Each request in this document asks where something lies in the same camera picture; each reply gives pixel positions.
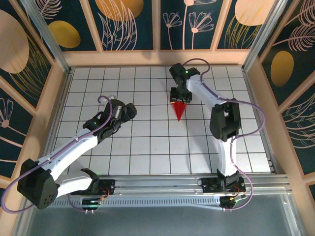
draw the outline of yellow circle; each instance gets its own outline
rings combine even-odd
[[[245,26],[259,26],[267,18],[274,0],[237,0],[235,17]]]
[[[114,21],[123,21],[125,13],[123,12],[122,4],[126,10],[130,9],[134,18],[139,16],[143,9],[143,0],[95,0],[95,2],[100,11],[107,18]]]
[[[20,73],[29,60],[29,42],[23,27],[10,14],[0,10],[0,68]]]
[[[271,81],[282,87],[290,79],[294,68],[293,56],[287,51],[278,52],[271,63]]]
[[[79,46],[81,42],[79,32],[68,22],[54,21],[50,23],[48,27],[60,46],[65,48],[75,48]]]

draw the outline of floral wallpaper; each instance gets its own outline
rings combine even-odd
[[[315,0],[301,0],[262,62],[278,105],[315,71]]]
[[[0,89],[0,178],[11,178],[32,115]]]
[[[315,84],[282,117],[305,175],[315,172]]]
[[[9,1],[0,2],[0,77],[37,106],[51,64]]]
[[[0,188],[0,199],[1,199],[3,192],[4,192],[4,188]]]
[[[315,202],[315,184],[310,185],[310,191]]]
[[[271,33],[269,34],[268,38],[266,39],[265,43],[262,45],[259,53],[258,53],[258,56],[260,57],[261,54],[265,51],[265,48],[267,47],[271,37],[274,35],[275,31],[277,30],[281,20],[283,19],[283,17],[285,16],[287,10],[289,9],[289,7],[291,6],[291,3],[292,3],[292,0],[287,0],[286,4],[285,4],[285,7],[284,7],[284,10],[282,12],[282,14],[280,15],[280,17],[278,18],[277,20],[277,23],[275,25],[275,27],[273,28],[273,30],[271,31]]]
[[[38,31],[37,27],[35,26],[35,24],[33,23],[33,21],[30,19],[28,13],[26,12],[24,6],[23,6],[22,3],[21,3],[21,0],[17,0],[17,2],[18,2],[18,4],[20,5],[21,9],[22,9],[22,10],[24,11],[24,13],[26,14],[26,16],[27,16],[28,20],[30,21],[30,23],[32,24],[34,30],[35,30],[35,31],[37,32],[37,34],[40,36],[42,42],[44,43],[45,47],[46,47],[47,50],[49,51],[49,54],[51,55],[51,57],[52,57],[53,59],[55,59],[54,54],[50,51],[50,48],[48,47],[47,43],[45,42],[45,40],[43,40],[43,38],[42,38],[40,32]]]
[[[62,51],[96,51],[79,0],[34,1]]]
[[[210,49],[222,0],[161,0],[160,49]]]
[[[274,0],[232,0],[218,49],[249,49]]]
[[[151,0],[89,0],[104,51],[153,49]]]

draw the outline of white grid mat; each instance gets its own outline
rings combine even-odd
[[[118,133],[87,151],[64,174],[89,168],[98,175],[216,173],[219,159],[216,139],[209,125],[211,112],[193,95],[180,122],[168,102],[171,87],[169,67],[76,68],[56,137],[60,147],[103,107],[100,95],[114,94],[133,103],[137,116]],[[207,69],[197,66],[200,72]],[[240,67],[214,66],[204,75],[205,83],[221,94],[250,101]],[[240,105],[242,130],[257,128],[253,110]],[[245,172],[270,172],[261,136],[237,141],[237,165]]]

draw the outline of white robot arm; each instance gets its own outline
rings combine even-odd
[[[200,72],[196,68],[186,70],[180,63],[173,65],[170,70],[176,88],[171,88],[170,101],[190,103],[192,93],[195,94],[211,111],[210,130],[218,141],[219,167],[218,184],[221,190],[243,181],[239,177],[239,172],[231,162],[231,140],[239,133],[241,128],[241,117],[238,103],[223,101],[219,98],[225,98],[211,86],[208,89],[200,80]],[[235,141],[232,146],[232,156],[236,156]]]
[[[82,169],[66,176],[61,176],[61,174],[83,153],[116,133],[123,123],[133,119],[137,114],[135,106],[131,103],[125,105],[119,100],[111,99],[111,105],[113,112],[108,123],[106,120],[110,116],[109,104],[106,105],[104,112],[99,112],[88,120],[83,128],[66,144],[36,162],[28,159],[22,164],[20,175],[47,162],[47,160],[50,161],[50,157],[64,150],[59,156],[52,158],[49,163],[42,165],[18,182],[17,190],[38,209],[46,208],[57,197],[68,193],[85,191],[88,194],[95,194],[98,192],[99,176],[89,169]]]
[[[200,100],[202,100],[208,109],[211,111],[215,105],[222,105],[226,102],[216,98],[211,93],[209,93],[205,87],[202,85],[200,81],[200,75],[192,76],[187,82],[187,89],[195,94]],[[219,95],[219,97],[225,98],[224,96],[220,95],[214,88],[210,89]],[[231,176],[236,173],[236,168],[231,162],[230,158],[230,143],[232,138],[228,138],[226,142],[221,139],[218,139],[218,148],[219,148],[219,167],[218,170],[224,176]],[[236,142],[234,141],[232,155],[236,155]]]

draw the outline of red object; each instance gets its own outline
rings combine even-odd
[[[174,102],[172,105],[173,105],[173,109],[175,111],[175,114],[177,116],[177,120],[180,121],[187,104],[185,104],[183,102]]]

